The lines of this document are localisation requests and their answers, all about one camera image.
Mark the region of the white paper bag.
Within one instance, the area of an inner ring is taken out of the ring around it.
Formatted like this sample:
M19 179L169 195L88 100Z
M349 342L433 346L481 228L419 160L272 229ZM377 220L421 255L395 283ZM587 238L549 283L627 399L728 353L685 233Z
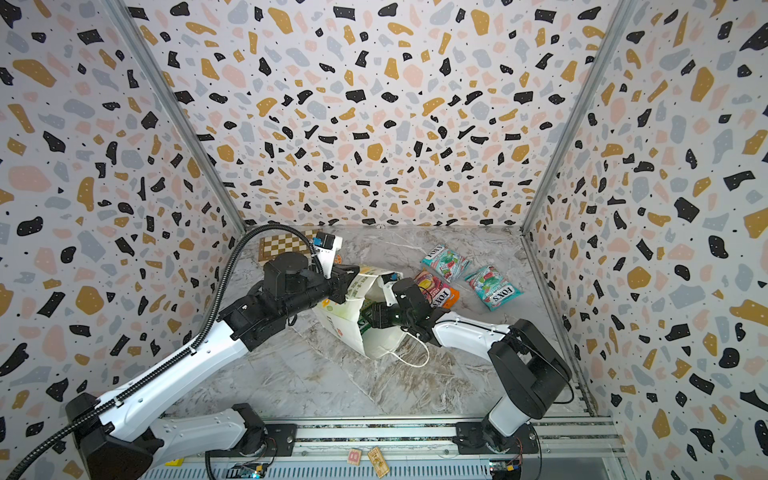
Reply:
M362 266L349 287L345 303L334 303L326 299L313 308L326 330L357 353L373 360L386 355L401 360L396 350L408 335L396 326L385 329L371 328L363 335L359 331L358 323L362 322L362 309L372 302L384 302L377 279L381 274L389 272L397 271Z

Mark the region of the orange Fox's fruits candy bag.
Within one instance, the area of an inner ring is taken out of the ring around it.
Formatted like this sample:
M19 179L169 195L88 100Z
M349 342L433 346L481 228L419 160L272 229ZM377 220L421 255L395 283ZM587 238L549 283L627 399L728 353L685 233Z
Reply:
M426 270L417 274L414 282L432 307L451 309L460 298L458 290Z

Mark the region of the teal Fox's candy bag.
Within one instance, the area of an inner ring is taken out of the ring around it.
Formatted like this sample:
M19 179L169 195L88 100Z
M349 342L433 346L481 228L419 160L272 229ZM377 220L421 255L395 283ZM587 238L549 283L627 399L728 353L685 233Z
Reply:
M479 268L465 278L483 304L491 311L519 297L522 291L493 265Z
M461 276L471 261L445 245L437 245L421 260L421 263L443 280L452 282Z

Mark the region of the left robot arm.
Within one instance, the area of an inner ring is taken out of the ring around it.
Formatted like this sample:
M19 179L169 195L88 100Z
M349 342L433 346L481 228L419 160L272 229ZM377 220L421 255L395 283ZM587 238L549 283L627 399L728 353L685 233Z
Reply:
M254 351L301 312L326 299L342 303L360 269L332 264L319 273L299 253L264 266L264 277L226 307L206 336L197 336L164 363L100 397L81 394L66 407L74 442L92 479L137 479L171 460L209 451L242 456L276 448L246 403L219 413L166 419L168 407L208 377Z

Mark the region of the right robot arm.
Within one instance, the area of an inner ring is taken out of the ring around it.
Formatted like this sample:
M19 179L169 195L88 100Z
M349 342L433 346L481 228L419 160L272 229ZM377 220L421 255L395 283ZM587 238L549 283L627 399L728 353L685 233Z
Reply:
M394 283L391 301L366 301L363 322L373 329L397 327L415 339L488 361L504 395L480 422L459 422L452 439L461 454L523 452L540 420L565 391L572 373L561 355L530 321L488 324L433 307L412 278Z

